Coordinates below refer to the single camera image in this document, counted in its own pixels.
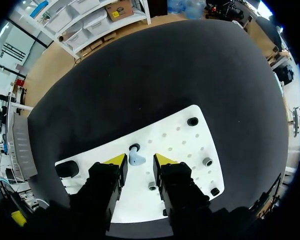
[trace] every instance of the white wall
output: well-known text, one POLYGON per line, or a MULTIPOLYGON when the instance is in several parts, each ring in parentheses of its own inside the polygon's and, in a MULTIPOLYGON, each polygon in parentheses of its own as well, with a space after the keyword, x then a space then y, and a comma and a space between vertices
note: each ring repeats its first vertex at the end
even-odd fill
MULTIPOLYGON (((6 53, 4 53, 2 57, 0 57, 0 65, 3 65, 6 68, 9 68, 16 72, 19 72, 16 69, 17 64, 22 66, 24 65, 35 41, 31 37, 26 35, 24 32, 22 32, 20 29, 11 26, 10 33, 8 34, 4 42, 12 45, 13 47, 25 53, 25 57, 22 61, 6 53)), ((14 83, 16 78, 17 76, 15 74, 9 73, 7 71, 2 72, 2 70, 0 69, 0 94, 7 95, 8 91, 11 88, 11 83, 14 83)))
MULTIPOLYGON (((295 61, 289 60, 285 65, 291 65, 294 76, 293 81, 284 86, 284 96, 288 108, 292 111, 293 108, 300 106, 300 68, 295 61)), ((289 114, 289 119, 292 120, 292 114, 289 114)), ((288 147, 288 167, 296 168, 300 160, 300 133, 294 137, 292 126, 289 127, 289 147, 288 147)))

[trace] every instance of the storage shelf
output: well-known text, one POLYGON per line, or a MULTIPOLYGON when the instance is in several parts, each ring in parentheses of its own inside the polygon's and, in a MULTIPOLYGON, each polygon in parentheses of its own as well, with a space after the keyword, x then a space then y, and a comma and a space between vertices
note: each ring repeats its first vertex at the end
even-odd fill
POLYGON ((59 32, 56 33, 55 37, 58 38, 64 31, 66 31, 68 28, 70 28, 71 26, 73 26, 74 24, 76 24, 77 22, 79 22, 81 19, 83 19, 86 16, 88 16, 89 14, 93 13, 94 11, 96 11, 96 10, 98 10, 100 8, 103 8, 104 6, 106 6, 108 4, 112 4, 112 3, 116 2, 116 1, 118 1, 118 0, 103 0, 103 1, 100 1, 100 4, 98 6, 95 6, 94 8, 92 8, 89 11, 85 12, 84 14, 78 15, 74 19, 72 19, 72 21, 70 21, 59 32))
POLYGON ((37 16, 35 16, 35 20, 36 21, 40 21, 41 17, 46 13, 46 11, 48 11, 55 3, 57 3, 59 0, 52 0, 51 3, 49 3, 47 6, 45 6, 41 12, 39 12, 37 14, 37 16))
POLYGON ((132 16, 128 16, 126 18, 123 18, 121 20, 115 21, 110 23, 110 29, 108 31, 104 31, 103 33, 100 33, 99 35, 94 35, 92 37, 90 37, 88 39, 88 41, 86 41, 84 44, 82 44, 81 46, 77 47, 76 49, 73 50, 73 52, 75 54, 77 54, 80 50, 82 50, 83 48, 85 48, 86 46, 89 46, 90 44, 92 44, 94 41, 98 40, 99 38, 117 30, 120 29, 124 26, 127 26, 129 24, 133 24, 135 22, 141 21, 146 19, 147 16, 144 12, 133 8, 133 15, 132 16))

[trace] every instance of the black table surface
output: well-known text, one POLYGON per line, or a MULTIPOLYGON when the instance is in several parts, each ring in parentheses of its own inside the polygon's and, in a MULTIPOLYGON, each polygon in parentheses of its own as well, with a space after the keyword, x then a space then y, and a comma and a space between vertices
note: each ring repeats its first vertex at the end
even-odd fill
MULTIPOLYGON (((101 48, 62 77, 28 117, 35 195, 69 205, 55 162, 198 105, 220 160, 224 192, 213 211, 250 207, 283 172, 288 127, 274 74, 232 22, 151 27, 101 48)), ((111 224, 111 236, 163 237, 167 219, 111 224)))

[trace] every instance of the white pegboard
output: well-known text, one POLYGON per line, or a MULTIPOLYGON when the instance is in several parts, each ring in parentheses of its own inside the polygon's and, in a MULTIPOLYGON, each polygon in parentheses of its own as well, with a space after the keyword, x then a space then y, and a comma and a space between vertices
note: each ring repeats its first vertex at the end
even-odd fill
POLYGON ((225 190, 222 170, 206 120, 197 105, 191 105, 173 115, 146 126, 138 131, 118 138, 102 146, 80 153, 57 164, 75 161, 79 174, 63 179, 69 194, 75 194, 89 177, 88 170, 95 162, 106 162, 118 155, 129 155, 129 147, 138 143, 138 154, 146 158, 140 166, 128 164, 125 185, 117 201, 112 223, 139 223, 166 218, 165 205, 158 189, 150 191, 148 185, 155 181, 153 172, 154 154, 161 154, 171 160, 185 162, 191 169, 194 182, 210 197, 218 197, 225 190), (198 118, 196 126, 189 126, 187 120, 198 118), (203 159, 211 158, 213 164, 203 165, 203 159), (212 196, 210 191, 218 188, 220 193, 212 196))

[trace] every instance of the yellow object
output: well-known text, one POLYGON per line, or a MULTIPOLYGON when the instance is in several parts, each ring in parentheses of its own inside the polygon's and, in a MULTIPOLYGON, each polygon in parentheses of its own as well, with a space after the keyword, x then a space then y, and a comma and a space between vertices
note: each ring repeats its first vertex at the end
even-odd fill
POLYGON ((160 164, 160 167, 162 165, 166 165, 166 164, 178 164, 177 161, 173 161, 173 160, 171 160, 171 159, 169 159, 165 156, 160 155, 159 153, 156 153, 155 156, 156 156, 156 159, 158 160, 158 162, 160 164))
POLYGON ((11 213, 11 217, 21 227, 23 227, 25 225, 25 223, 27 222, 27 220, 25 219, 25 217, 22 215, 22 213, 20 211, 15 211, 15 212, 11 213))
POLYGON ((116 156, 108 161, 103 162, 104 164, 113 164, 113 165, 119 165, 121 166, 121 164, 123 163, 124 159, 125 159, 126 154, 123 153, 119 156, 116 156))
POLYGON ((113 15, 114 18, 117 18, 117 17, 120 16, 120 14, 119 14, 118 11, 114 11, 114 12, 112 13, 112 15, 113 15))

